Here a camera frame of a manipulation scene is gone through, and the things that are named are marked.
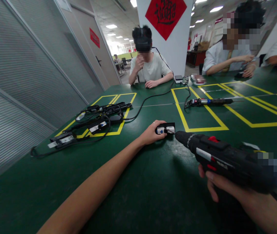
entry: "drill handle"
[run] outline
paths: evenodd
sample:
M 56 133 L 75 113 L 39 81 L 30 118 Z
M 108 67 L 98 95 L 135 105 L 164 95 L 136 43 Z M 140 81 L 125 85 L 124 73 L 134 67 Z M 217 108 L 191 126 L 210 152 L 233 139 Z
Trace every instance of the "drill handle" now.
M 204 172 L 211 171 L 208 163 L 201 163 Z M 228 192 L 214 185 L 214 190 L 219 198 L 217 203 L 218 213 L 221 219 L 223 233 L 237 234 L 250 233 L 257 234 L 256 225 L 242 208 L 239 201 Z

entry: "cordless drill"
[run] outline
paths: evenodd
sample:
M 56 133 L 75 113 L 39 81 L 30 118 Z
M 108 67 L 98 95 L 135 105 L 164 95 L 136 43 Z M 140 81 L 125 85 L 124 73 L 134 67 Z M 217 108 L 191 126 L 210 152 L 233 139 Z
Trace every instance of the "cordless drill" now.
M 178 131 L 175 138 L 196 156 L 205 171 L 222 175 L 259 193 L 267 194 L 277 186 L 273 167 L 259 165 L 257 153 L 233 148 L 229 143 L 203 134 Z
M 267 194 L 277 186 L 273 167 L 258 164 L 256 153 L 248 153 L 231 147 L 215 137 L 178 131 L 175 138 L 188 148 L 201 163 L 204 171 L 212 171 L 232 182 Z M 214 186 L 222 233 L 257 234 L 255 223 L 246 214 L 236 198 Z

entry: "door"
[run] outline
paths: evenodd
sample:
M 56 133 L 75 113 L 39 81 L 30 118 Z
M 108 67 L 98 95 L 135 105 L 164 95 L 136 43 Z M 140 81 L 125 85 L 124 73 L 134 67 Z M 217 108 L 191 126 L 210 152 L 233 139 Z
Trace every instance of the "door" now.
M 86 40 L 89 41 L 91 49 L 99 63 L 106 79 L 110 85 L 121 84 L 117 75 L 116 67 L 112 61 L 109 49 L 106 47 L 100 29 L 98 28 L 95 15 L 78 5 L 71 4 L 72 11 L 76 16 Z

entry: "green table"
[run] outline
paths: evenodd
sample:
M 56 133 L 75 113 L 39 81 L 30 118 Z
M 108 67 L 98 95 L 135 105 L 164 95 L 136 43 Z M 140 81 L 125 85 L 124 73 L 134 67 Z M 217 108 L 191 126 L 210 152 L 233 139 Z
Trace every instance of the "green table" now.
M 176 130 L 216 136 L 235 147 L 242 141 L 252 143 L 261 150 L 274 152 L 277 158 L 277 95 L 273 95 L 277 94 L 277 71 L 257 69 L 254 77 L 245 82 L 237 82 L 235 74 L 208 77 L 209 86 L 192 85 L 191 89 L 201 98 L 242 95 L 247 97 L 239 98 L 244 102 L 184 111 L 188 92 L 183 85 L 174 84 L 175 96 L 171 92 L 150 98 L 134 121 L 113 126 L 114 133 L 100 142 L 75 145 L 42 159 L 26 155 L 0 176 L 0 233 L 38 231 L 88 176 L 155 119 L 175 122 Z M 154 89 L 145 89 L 144 84 L 112 86 L 103 94 L 108 97 L 102 97 L 97 104 L 130 102 L 135 95 L 134 108 L 128 112 L 128 117 L 132 117 L 146 97 L 163 93 L 169 87 L 170 83 Z M 49 150 L 48 139 L 37 147 L 38 152 Z M 189 150 L 174 137 L 145 147 L 82 233 L 216 233 L 218 214 L 197 166 Z

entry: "chair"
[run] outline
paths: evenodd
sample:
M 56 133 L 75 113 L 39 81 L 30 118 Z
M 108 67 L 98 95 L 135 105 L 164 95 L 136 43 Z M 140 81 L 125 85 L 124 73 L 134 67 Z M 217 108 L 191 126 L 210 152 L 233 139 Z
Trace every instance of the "chair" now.
M 203 63 L 199 64 L 199 75 L 202 75 Z
M 259 67 L 261 67 L 261 64 L 263 63 L 263 59 L 264 59 L 264 57 L 266 56 L 266 54 L 262 54 L 262 55 L 260 55 L 260 61 L 259 61 Z

